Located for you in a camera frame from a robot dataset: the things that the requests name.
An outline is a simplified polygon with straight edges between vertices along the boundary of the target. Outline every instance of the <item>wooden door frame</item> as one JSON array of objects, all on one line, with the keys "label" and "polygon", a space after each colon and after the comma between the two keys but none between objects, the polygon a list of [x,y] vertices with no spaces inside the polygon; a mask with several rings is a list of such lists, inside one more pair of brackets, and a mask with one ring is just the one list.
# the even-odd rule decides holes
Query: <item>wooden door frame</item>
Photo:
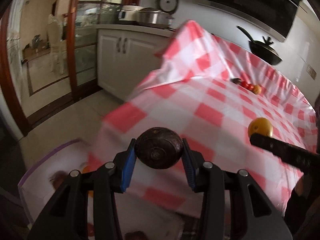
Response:
[{"label": "wooden door frame", "polygon": [[13,119],[15,120],[19,129],[21,130],[22,134],[26,136],[32,128],[17,98],[8,62],[7,29],[10,8],[11,5],[9,5],[4,15],[2,16],[0,26],[0,85],[2,93],[4,95],[4,99],[7,102],[8,108],[11,112]]},{"label": "wooden door frame", "polygon": [[[139,4],[140,0],[122,0],[122,4]],[[101,88],[98,86],[97,78],[80,86],[77,85],[76,59],[75,59],[75,21],[78,0],[70,0],[67,25],[67,61],[70,76],[71,93],[74,101],[78,101]]]}]

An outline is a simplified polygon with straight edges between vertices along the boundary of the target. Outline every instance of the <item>cabinet door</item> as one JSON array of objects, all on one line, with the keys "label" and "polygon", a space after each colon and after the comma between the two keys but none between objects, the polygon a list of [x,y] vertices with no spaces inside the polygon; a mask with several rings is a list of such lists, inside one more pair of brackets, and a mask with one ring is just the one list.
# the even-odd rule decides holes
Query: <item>cabinet door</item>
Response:
[{"label": "cabinet door", "polygon": [[123,31],[109,29],[99,30],[98,34],[98,85],[112,94],[118,89],[123,34]]},{"label": "cabinet door", "polygon": [[150,73],[160,68],[161,59],[154,53],[163,48],[169,38],[131,31],[124,31],[119,66],[119,86],[115,96],[125,100],[132,90]]}]

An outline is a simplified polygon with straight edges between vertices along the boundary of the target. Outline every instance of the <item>frying pan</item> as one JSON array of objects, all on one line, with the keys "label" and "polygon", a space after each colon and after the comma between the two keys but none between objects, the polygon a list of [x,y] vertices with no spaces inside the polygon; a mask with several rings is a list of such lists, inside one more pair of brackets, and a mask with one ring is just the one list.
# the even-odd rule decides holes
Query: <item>frying pan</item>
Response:
[{"label": "frying pan", "polygon": [[273,44],[273,41],[271,41],[271,37],[268,37],[267,40],[265,39],[265,37],[263,37],[264,42],[255,41],[244,28],[240,26],[237,26],[237,28],[249,38],[249,47],[254,55],[258,56],[259,58],[263,59],[273,66],[279,64],[282,61],[278,53],[272,47],[270,47],[270,45]]}]

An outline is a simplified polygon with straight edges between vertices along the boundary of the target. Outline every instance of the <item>glass door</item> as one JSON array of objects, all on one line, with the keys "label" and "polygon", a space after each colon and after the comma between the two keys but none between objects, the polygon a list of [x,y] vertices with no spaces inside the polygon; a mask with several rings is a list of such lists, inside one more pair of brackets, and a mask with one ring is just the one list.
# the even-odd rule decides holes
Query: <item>glass door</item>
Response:
[{"label": "glass door", "polygon": [[98,90],[97,24],[115,24],[122,0],[71,0],[68,63],[74,100]]}]

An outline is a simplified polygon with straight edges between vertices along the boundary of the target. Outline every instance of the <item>cabinet handle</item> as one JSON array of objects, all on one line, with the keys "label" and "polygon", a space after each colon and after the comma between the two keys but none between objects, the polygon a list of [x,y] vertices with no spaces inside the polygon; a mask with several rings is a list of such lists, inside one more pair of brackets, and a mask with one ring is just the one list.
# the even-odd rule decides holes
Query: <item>cabinet handle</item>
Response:
[{"label": "cabinet handle", "polygon": [[118,42],[117,42],[117,45],[116,45],[116,48],[117,48],[118,52],[120,52],[120,42],[121,42],[121,37],[118,39]]},{"label": "cabinet handle", "polygon": [[124,42],[123,42],[123,45],[122,45],[122,53],[123,54],[126,54],[127,51],[126,51],[126,43],[127,43],[127,40],[128,38],[124,38]]}]

